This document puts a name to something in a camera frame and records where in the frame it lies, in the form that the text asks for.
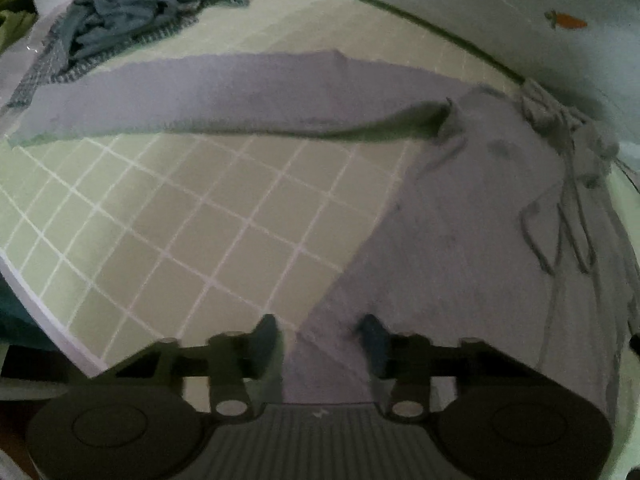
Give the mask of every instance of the crumpled cloth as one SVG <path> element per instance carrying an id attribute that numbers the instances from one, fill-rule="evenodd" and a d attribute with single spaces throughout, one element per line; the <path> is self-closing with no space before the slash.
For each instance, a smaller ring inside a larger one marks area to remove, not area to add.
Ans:
<path id="1" fill-rule="evenodd" d="M 487 341 L 592 402 L 613 425 L 640 272 L 605 176 L 606 129 L 527 81 L 453 103 L 386 216 L 312 309 L 282 371 L 285 402 L 384 401 L 356 334 L 371 313 L 434 344 Z M 434 381 L 434 404 L 455 396 Z"/>
<path id="2" fill-rule="evenodd" d="M 176 34 L 196 22 L 196 13 L 217 1 L 247 0 L 74 0 L 51 27 L 43 52 L 18 85 L 9 107 L 31 103 L 38 86 L 68 83 L 135 44 Z"/>

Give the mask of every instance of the checkered cloth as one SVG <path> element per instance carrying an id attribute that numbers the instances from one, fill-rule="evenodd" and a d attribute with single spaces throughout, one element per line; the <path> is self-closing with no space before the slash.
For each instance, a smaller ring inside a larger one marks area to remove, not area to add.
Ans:
<path id="1" fill-rule="evenodd" d="M 219 0 L 75 0 L 54 22 L 42 53 L 6 106 L 27 107 L 41 85 L 76 81 L 132 46 L 177 34 L 196 23 L 196 14 L 215 1 Z"/>

